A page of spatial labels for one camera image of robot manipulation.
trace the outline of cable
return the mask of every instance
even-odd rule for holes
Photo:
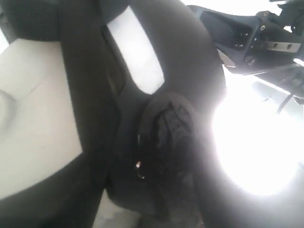
[[[298,89],[304,85],[304,80],[288,95],[285,100],[280,104],[279,108],[277,109],[276,113],[280,114],[282,110],[285,108],[286,104],[293,98],[295,93],[298,91]]]

